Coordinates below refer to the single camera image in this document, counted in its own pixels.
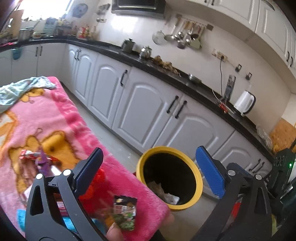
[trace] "wall socket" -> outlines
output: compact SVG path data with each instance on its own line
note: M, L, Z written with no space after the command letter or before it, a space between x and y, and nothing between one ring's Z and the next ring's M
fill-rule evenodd
M222 60L223 62L227 61L228 59L228 57L225 54L221 53L219 50L216 50L216 49L213 49L212 55L218 59L221 59L223 56L224 57Z

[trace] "black countertop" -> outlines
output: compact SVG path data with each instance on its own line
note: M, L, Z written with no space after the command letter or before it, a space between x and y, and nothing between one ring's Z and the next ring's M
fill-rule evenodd
M218 106L217 99L213 95L212 89L204 84L195 85L187 78L187 74L180 71L180 75L176 75L162 67L152 63L150 60L142 60L136 53L124 53L120 50L119 46L100 41L83 41L75 38L44 38L39 40L29 40L14 45L7 45L0 47L0 52L21 47L24 45L32 44L45 44L45 43L68 43L79 47L87 48L99 52L105 56L111 57L129 66L137 67L163 81L172 85L173 87L183 91L188 96L192 97L205 107L213 111L220 118L225 120L228 124L234 127L240 134L248 139L271 163L273 163L274 155L266 147L264 141L259 137L256 132L256 126L247 117L242 117L237 113L232 104L228 103L227 106L233 110L234 113L229 112L225 114L224 111Z

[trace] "bright window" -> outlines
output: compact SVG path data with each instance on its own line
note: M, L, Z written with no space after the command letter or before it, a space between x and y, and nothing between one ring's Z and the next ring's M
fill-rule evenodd
M18 9L24 9L22 19L29 17L29 20L45 20L49 17L60 18L72 2L73 0L23 0Z

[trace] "pink blanket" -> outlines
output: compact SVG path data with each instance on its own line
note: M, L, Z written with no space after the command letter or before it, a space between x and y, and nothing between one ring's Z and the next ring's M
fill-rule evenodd
M108 192L138 198L135 230L123 232L125 239L149 240L169 215L168 206L108 152L87 127L58 79L49 79L56 89L32 90L0 115L0 205L20 230L16 211L25 206L19 194L36 175L30 165L19 164L22 149L37 151L41 145L48 155L61 161L60 169L64 170L73 168L99 147L104 153L102 168L110 182Z

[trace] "trash can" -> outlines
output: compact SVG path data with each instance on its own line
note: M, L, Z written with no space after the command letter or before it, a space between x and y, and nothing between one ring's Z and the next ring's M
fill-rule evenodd
M146 151L137 164L137 178L147 185L161 183L165 193L180 198L171 211L181 211L194 205L202 194L202 177L196 164L181 151L159 146Z

